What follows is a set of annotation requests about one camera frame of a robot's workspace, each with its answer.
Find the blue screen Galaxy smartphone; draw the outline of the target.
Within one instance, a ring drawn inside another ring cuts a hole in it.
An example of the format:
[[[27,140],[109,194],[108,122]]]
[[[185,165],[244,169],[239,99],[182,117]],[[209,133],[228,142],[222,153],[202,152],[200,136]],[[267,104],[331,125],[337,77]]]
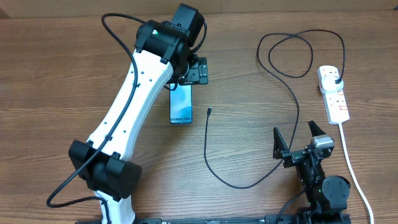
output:
[[[190,124],[193,121],[192,87],[170,84],[170,123]]]

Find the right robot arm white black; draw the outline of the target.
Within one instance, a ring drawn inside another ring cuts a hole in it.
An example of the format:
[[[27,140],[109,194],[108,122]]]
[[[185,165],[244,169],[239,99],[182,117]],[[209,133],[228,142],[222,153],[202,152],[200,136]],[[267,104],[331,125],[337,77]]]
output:
[[[304,149],[291,151],[278,128],[273,129],[273,158],[282,159],[285,168],[295,167],[303,190],[290,199],[273,217],[271,223],[350,223],[344,215],[350,193],[350,182],[339,175],[326,176],[321,161],[330,157],[335,142],[314,121],[309,121],[312,138]],[[299,208],[293,215],[284,215],[285,209],[301,195],[306,195],[308,206]]]

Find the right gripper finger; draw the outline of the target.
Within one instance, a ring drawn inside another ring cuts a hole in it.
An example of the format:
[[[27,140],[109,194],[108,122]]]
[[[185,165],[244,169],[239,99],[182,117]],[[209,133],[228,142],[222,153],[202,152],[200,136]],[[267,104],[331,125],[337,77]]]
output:
[[[273,129],[274,133],[274,148],[273,148],[273,158],[274,159],[283,159],[283,154],[289,152],[289,148],[287,147],[279,129],[275,127]]]
[[[314,121],[309,121],[308,126],[310,127],[310,131],[313,137],[315,136],[321,136],[325,135],[326,132],[324,132]]]

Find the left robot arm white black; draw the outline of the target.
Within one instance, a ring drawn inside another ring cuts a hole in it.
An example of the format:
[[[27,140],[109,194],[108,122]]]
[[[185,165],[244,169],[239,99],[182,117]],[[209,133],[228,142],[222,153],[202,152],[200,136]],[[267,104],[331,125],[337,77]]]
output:
[[[130,161],[137,135],[164,85],[208,84],[207,59],[196,54],[201,31],[207,31],[203,15],[186,4],[171,21],[143,23],[129,74],[102,123],[86,142],[72,142],[72,164],[100,202],[98,223],[134,222],[131,194],[142,174]]]

